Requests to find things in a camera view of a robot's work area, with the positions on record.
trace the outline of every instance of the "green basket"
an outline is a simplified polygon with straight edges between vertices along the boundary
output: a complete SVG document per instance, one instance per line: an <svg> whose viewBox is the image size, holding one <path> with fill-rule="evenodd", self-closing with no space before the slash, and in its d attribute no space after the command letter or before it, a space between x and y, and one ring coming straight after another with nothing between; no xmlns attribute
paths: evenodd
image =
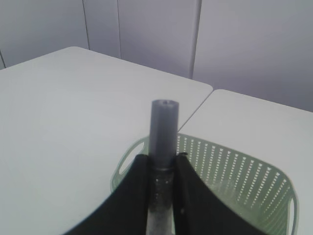
<svg viewBox="0 0 313 235"><path fill-rule="evenodd" d="M144 143L140 153L148 154L149 137L137 141L123 156L112 177L114 190L130 164L121 172L129 154ZM291 235L297 227L297 198L290 179L276 167L227 147L179 134L177 152L188 159L203 182L228 207L269 235ZM289 218L293 201L293 219Z"/></svg>

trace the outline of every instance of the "metal shaft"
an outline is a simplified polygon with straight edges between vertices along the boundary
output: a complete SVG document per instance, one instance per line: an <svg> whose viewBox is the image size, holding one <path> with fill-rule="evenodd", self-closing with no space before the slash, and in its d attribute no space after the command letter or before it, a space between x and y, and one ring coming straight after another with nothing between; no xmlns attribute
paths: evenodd
<svg viewBox="0 0 313 235"><path fill-rule="evenodd" d="M147 235L172 232L173 163L176 156L179 104L171 100L152 102L149 158L150 203Z"/></svg>

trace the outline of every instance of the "table surface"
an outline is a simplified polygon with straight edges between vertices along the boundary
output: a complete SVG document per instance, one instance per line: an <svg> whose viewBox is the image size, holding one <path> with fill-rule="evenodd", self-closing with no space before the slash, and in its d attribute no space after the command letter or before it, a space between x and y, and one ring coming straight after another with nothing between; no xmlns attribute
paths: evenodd
<svg viewBox="0 0 313 235"><path fill-rule="evenodd" d="M1 70L0 234L66 232L109 195L153 100L178 101L182 126L211 92L78 47Z"/></svg>
<svg viewBox="0 0 313 235"><path fill-rule="evenodd" d="M216 90L180 132L249 154L283 170L298 196L297 234L312 233L313 113Z"/></svg>

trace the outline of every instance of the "white wall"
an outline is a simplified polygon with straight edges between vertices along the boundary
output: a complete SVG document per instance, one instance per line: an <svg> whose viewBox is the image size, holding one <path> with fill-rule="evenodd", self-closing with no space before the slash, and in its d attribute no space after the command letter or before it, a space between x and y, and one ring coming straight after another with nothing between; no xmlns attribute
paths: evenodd
<svg viewBox="0 0 313 235"><path fill-rule="evenodd" d="M189 77L199 0L118 0L122 59Z"/></svg>
<svg viewBox="0 0 313 235"><path fill-rule="evenodd" d="M84 0L90 50L120 58L117 0Z"/></svg>
<svg viewBox="0 0 313 235"><path fill-rule="evenodd" d="M65 48L88 48L80 0L0 0L0 48L7 66Z"/></svg>
<svg viewBox="0 0 313 235"><path fill-rule="evenodd" d="M313 1L203 0L193 78L313 111Z"/></svg>

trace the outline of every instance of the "plastic basket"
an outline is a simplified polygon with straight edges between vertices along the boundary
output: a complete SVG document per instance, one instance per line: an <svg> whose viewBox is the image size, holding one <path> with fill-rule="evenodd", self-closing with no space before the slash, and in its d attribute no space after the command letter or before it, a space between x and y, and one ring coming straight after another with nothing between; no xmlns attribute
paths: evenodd
<svg viewBox="0 0 313 235"><path fill-rule="evenodd" d="M130 166L120 172L129 154L144 143L140 153L148 154L149 138L137 141L123 156L112 177L114 190ZM188 158L203 182L233 211L269 235L291 235L297 227L297 198L289 178L276 167L244 153L179 134L177 152ZM293 200L293 218L290 218Z"/></svg>

